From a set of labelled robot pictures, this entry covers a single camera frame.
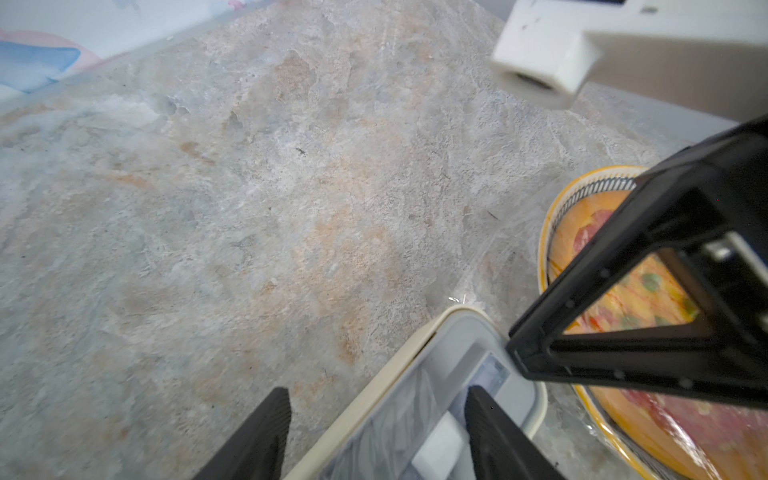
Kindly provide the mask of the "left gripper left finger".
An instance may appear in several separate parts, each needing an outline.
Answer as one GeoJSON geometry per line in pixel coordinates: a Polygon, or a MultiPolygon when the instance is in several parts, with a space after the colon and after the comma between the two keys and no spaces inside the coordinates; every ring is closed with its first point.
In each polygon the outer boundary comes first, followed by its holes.
{"type": "Polygon", "coordinates": [[[280,479],[291,418],[288,389],[274,388],[194,479],[280,479]]]}

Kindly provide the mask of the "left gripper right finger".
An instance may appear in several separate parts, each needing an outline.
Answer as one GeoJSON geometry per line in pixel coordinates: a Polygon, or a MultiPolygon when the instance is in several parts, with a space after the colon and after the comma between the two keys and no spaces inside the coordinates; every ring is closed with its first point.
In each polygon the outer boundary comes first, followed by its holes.
{"type": "Polygon", "coordinates": [[[564,479],[483,387],[468,389],[464,414],[478,480],[564,479]]]}

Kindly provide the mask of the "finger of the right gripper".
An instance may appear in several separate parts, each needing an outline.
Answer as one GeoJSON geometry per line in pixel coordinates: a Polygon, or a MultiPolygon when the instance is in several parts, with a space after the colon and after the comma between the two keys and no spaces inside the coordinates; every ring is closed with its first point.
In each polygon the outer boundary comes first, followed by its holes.
{"type": "Polygon", "coordinates": [[[507,352],[534,380],[767,405],[767,121],[568,185],[507,352]]]}

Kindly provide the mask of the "cream plastic wrap dispenser box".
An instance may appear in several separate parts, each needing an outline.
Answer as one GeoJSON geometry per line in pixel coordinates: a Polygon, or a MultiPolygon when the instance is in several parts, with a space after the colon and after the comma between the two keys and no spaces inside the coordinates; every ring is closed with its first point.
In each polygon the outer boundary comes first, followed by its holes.
{"type": "Polygon", "coordinates": [[[456,305],[417,330],[288,473],[290,479],[472,479],[464,415],[483,387],[533,437],[547,410],[508,337],[481,310],[456,305]]]}

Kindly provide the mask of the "yellow plate with food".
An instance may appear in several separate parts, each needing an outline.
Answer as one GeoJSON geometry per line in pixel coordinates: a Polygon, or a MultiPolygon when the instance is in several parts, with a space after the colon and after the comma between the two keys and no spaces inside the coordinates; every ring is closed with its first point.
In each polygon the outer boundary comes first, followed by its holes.
{"type": "MultiPolygon", "coordinates": [[[[538,249],[545,291],[594,237],[643,173],[609,166],[565,187],[549,208],[538,249]]],[[[675,326],[699,310],[651,254],[568,328],[569,334],[675,326]]],[[[645,479],[764,479],[767,413],[634,390],[574,388],[601,439],[645,479]]]]}

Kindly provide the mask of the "clear plastic wrap sheet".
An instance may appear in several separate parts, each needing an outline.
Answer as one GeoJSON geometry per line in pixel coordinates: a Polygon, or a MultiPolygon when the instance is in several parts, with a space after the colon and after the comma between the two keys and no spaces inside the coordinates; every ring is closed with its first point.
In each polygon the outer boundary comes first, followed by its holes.
{"type": "Polygon", "coordinates": [[[546,218],[504,356],[646,479],[767,475],[767,167],[610,167],[546,218]]]}

